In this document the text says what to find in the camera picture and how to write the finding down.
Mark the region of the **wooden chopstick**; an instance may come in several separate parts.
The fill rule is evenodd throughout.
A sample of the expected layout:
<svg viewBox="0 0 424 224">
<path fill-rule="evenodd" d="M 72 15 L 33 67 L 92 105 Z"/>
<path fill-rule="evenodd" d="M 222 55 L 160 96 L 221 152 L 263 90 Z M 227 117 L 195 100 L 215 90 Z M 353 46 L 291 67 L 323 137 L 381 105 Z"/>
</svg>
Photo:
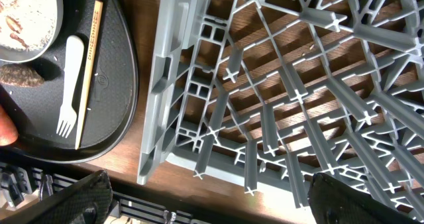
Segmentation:
<svg viewBox="0 0 424 224">
<path fill-rule="evenodd" d="M 77 150 L 81 144 L 83 126 L 85 122 L 85 112 L 87 110 L 87 102 L 89 97 L 89 88 L 91 83 L 91 75 L 94 67 L 95 53 L 97 49 L 97 40 L 99 36 L 99 27 L 103 12 L 103 2 L 96 0 L 93 8 L 93 16 L 91 20 L 91 30 L 89 35 L 87 56 L 85 60 L 85 70 L 83 74 L 83 86 L 81 89 L 81 97 L 78 111 L 78 121 L 76 130 L 75 149 Z"/>
</svg>

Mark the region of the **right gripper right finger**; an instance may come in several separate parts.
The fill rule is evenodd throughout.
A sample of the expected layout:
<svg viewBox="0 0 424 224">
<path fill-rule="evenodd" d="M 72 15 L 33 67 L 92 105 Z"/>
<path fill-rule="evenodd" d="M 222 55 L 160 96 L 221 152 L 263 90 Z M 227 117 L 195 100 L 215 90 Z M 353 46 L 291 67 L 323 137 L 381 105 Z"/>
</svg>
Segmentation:
<svg viewBox="0 0 424 224">
<path fill-rule="evenodd" d="M 313 175 L 308 202 L 317 224 L 416 223 L 416 220 L 326 173 Z"/>
</svg>

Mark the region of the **white plastic fork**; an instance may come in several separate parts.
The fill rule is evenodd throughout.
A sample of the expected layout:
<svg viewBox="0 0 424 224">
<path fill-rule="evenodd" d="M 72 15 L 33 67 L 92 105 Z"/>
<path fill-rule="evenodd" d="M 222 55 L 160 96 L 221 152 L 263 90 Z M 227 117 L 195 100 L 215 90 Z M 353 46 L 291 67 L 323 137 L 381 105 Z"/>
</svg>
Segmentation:
<svg viewBox="0 0 424 224">
<path fill-rule="evenodd" d="M 84 43 L 82 39 L 76 35 L 69 36 L 66 41 L 63 100 L 56 128 L 56 134 L 65 139 L 70 135 L 77 120 L 77 114 L 72 107 L 72 102 L 81 69 L 83 53 Z"/>
</svg>

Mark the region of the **grey plate with food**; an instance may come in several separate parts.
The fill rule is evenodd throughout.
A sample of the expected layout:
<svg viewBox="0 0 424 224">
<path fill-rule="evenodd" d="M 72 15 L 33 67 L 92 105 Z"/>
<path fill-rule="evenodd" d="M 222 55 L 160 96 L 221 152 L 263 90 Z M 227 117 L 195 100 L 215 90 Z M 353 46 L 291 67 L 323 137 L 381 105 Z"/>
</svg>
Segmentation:
<svg viewBox="0 0 424 224">
<path fill-rule="evenodd" d="M 1 61 L 43 55 L 58 37 L 63 14 L 63 0 L 1 0 Z"/>
</svg>

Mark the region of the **walnut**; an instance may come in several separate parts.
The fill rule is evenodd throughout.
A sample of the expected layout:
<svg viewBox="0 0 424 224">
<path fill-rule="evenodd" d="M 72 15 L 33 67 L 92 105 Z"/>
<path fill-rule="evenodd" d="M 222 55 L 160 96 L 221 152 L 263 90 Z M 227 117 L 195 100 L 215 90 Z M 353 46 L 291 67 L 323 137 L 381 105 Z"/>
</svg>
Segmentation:
<svg viewBox="0 0 424 224">
<path fill-rule="evenodd" d="M 44 79 L 31 67 L 24 64 L 1 66 L 1 83 L 17 87 L 38 87 Z"/>
</svg>

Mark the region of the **round black tray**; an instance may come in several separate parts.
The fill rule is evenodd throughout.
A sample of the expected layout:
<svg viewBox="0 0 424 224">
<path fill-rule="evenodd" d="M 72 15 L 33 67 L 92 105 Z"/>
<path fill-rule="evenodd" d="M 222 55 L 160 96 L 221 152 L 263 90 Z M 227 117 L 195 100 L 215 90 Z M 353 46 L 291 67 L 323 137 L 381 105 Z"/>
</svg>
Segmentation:
<svg viewBox="0 0 424 224">
<path fill-rule="evenodd" d="M 1 86 L 1 106 L 17 127 L 16 142 L 1 148 L 58 164 L 87 162 L 109 152 L 128 131 L 138 95 L 136 49 L 120 0 L 103 3 L 89 101 L 80 144 L 75 134 L 56 134 L 63 98 L 66 39 L 88 42 L 94 3 L 63 0 L 64 19 L 51 47 L 30 65 L 44 78 L 39 87 Z"/>
</svg>

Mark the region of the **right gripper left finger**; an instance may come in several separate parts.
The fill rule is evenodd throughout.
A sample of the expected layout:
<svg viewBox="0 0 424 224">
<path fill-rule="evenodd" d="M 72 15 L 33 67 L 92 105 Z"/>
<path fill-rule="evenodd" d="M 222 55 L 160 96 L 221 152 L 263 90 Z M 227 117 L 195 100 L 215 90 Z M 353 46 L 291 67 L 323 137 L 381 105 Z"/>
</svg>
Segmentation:
<svg viewBox="0 0 424 224">
<path fill-rule="evenodd" d="M 113 199 L 109 175 L 104 170 L 46 197 L 1 220 L 1 224 L 103 224 Z"/>
</svg>

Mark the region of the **orange carrot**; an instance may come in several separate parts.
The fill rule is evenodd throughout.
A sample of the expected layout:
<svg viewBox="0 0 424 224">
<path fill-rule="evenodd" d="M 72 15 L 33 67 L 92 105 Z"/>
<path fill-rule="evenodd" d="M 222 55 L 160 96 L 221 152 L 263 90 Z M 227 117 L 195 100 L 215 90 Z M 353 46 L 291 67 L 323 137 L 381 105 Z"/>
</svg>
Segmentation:
<svg viewBox="0 0 424 224">
<path fill-rule="evenodd" d="M 13 144 L 19 137 L 18 131 L 10 116 L 3 107 L 0 108 L 0 143 L 1 146 Z"/>
</svg>

